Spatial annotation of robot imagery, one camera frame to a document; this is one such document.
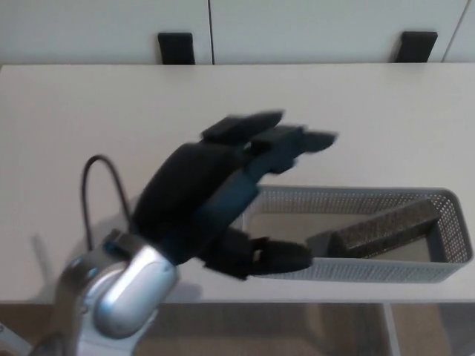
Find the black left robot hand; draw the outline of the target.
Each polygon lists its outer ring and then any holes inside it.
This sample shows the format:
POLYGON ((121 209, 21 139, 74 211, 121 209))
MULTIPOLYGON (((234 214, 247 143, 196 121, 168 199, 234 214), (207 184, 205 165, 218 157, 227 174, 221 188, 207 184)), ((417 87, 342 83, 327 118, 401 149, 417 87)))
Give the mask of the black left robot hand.
POLYGON ((197 258, 239 280, 310 267, 305 245, 253 239, 233 227, 259 195, 265 175, 282 174, 300 155, 323 151, 337 139, 333 132, 282 125, 283 115, 227 116, 198 142, 181 145, 140 195, 134 230, 176 266, 197 258))

